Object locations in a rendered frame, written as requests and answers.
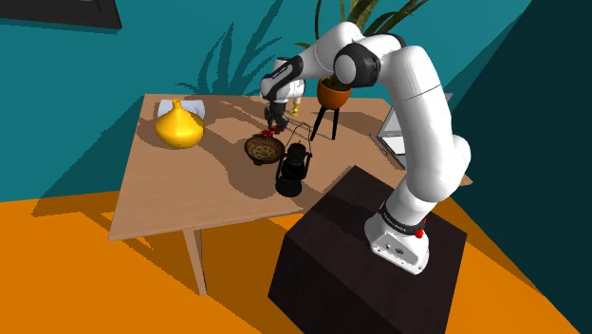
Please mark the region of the wooden table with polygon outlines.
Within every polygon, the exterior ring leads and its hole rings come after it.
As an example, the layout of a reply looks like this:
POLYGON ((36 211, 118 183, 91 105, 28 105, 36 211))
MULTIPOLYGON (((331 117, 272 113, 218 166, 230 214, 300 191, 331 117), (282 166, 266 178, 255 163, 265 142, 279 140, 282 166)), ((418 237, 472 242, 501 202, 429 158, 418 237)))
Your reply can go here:
POLYGON ((276 193, 274 165, 256 166, 244 150, 246 140, 266 124, 262 99, 200 96, 206 129, 202 141, 188 149, 168 148, 156 135, 162 99, 157 94, 143 99, 108 238, 182 232, 200 294, 207 292, 202 230, 305 212, 353 166, 390 186, 405 175, 371 137, 389 110, 381 99, 349 100, 340 113, 335 139, 330 137, 329 122, 321 126, 312 142, 303 192, 293 198, 276 193))

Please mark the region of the grey laptop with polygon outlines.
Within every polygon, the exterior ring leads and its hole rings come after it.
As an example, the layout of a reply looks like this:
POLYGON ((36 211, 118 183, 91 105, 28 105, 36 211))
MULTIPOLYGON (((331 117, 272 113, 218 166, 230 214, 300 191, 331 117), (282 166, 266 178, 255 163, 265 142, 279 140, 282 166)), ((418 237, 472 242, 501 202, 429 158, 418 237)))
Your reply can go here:
POLYGON ((394 102, 376 135, 378 143, 404 169, 409 158, 413 172, 433 165, 436 171, 457 169, 448 99, 439 85, 394 102))

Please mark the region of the black lantern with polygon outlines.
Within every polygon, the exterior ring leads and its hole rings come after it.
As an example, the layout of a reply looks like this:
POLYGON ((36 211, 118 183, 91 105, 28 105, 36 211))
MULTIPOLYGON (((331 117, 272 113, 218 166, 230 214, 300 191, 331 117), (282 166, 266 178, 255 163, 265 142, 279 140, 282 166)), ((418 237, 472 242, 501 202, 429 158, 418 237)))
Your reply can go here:
POLYGON ((305 147, 300 140, 292 142, 291 138, 280 156, 275 175, 275 190, 284 197, 295 197, 302 192, 312 158, 310 146, 305 147))

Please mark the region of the yellow gourd vase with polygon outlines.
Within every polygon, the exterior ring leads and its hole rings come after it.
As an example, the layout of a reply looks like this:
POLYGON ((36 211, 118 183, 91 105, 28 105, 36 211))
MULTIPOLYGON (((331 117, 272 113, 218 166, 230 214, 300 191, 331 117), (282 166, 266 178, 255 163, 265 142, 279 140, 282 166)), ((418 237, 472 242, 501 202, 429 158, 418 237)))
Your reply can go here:
POLYGON ((167 145, 185 149, 198 144, 205 131, 205 119, 181 107, 180 99, 173 99, 174 108, 157 117, 155 129, 158 137, 167 145))

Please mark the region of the dark framed wall picture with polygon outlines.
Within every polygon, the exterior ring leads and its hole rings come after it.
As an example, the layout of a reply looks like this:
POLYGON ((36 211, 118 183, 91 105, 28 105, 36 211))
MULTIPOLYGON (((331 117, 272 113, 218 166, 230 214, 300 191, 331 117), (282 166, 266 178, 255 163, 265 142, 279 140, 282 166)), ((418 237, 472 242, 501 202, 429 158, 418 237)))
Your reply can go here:
POLYGON ((0 18, 121 29, 115 0, 0 0, 0 18))

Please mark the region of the brown woven bowl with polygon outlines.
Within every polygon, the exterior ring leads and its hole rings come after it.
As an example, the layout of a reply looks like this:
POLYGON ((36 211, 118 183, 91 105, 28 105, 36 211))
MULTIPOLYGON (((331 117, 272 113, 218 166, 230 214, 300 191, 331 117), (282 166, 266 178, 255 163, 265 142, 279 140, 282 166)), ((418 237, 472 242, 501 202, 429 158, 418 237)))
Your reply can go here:
POLYGON ((277 138, 257 134, 245 142, 244 150, 255 165, 263 165, 277 162, 286 147, 277 138))

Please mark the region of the potted plant on black legs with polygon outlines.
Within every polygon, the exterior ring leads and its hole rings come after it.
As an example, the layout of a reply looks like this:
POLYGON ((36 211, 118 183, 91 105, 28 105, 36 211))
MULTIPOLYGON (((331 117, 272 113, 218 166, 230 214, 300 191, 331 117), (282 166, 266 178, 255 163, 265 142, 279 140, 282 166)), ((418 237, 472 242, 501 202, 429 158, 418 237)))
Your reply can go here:
MULTIPOLYGON (((388 11, 376 18, 368 28, 364 28, 372 15, 379 0, 349 0, 348 11, 344 2, 340 2, 340 16, 342 22, 355 24, 365 37, 389 32, 404 18, 411 16, 418 8, 429 0, 409 0, 399 10, 388 11)), ((317 100, 321 105, 317 119, 310 133, 310 140, 314 140, 319 126, 327 110, 333 111, 332 139, 336 137, 340 108, 344 106, 350 97, 351 90, 339 83, 334 75, 322 78, 317 84, 317 100)))

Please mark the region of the dark robot stand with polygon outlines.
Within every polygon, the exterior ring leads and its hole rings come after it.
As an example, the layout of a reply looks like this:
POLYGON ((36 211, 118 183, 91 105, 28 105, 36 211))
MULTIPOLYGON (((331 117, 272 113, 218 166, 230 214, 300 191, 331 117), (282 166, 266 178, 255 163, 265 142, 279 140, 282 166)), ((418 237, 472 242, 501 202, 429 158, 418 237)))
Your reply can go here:
POLYGON ((286 233, 268 297, 304 334, 445 334, 467 235, 431 213, 420 274, 375 255, 363 225, 392 191, 354 166, 286 233))

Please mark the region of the pale blue flat box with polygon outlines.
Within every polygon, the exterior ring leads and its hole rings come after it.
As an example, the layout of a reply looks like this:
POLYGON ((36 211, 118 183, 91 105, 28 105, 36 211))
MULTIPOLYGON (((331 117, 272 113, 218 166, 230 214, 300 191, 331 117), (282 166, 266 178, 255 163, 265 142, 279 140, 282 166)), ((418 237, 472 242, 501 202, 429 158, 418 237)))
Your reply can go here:
MULTIPOLYGON (((198 115, 202 120, 205 119, 205 106, 201 100, 183 101, 181 100, 181 107, 190 113, 198 115)), ((174 108, 171 100, 161 100, 158 109, 157 117, 161 117, 174 108)))

